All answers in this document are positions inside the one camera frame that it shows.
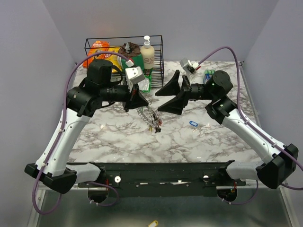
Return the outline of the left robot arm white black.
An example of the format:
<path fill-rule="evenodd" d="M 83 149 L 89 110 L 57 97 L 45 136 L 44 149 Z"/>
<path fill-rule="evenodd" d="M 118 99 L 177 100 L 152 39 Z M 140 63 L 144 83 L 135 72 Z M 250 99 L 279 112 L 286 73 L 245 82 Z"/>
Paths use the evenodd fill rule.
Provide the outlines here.
<path fill-rule="evenodd" d="M 25 173 L 60 194 L 67 193 L 76 183 L 89 181 L 95 187 L 104 183 L 105 171 L 97 164 L 71 166 L 67 162 L 79 134 L 95 111 L 103 108 L 103 102 L 121 102 L 126 112 L 148 106 L 138 86 L 145 79 L 142 69 L 127 68 L 121 81 L 112 82 L 113 68 L 107 60 L 91 62 L 87 76 L 67 92 L 60 121 L 47 148 L 35 163 L 26 166 Z"/>

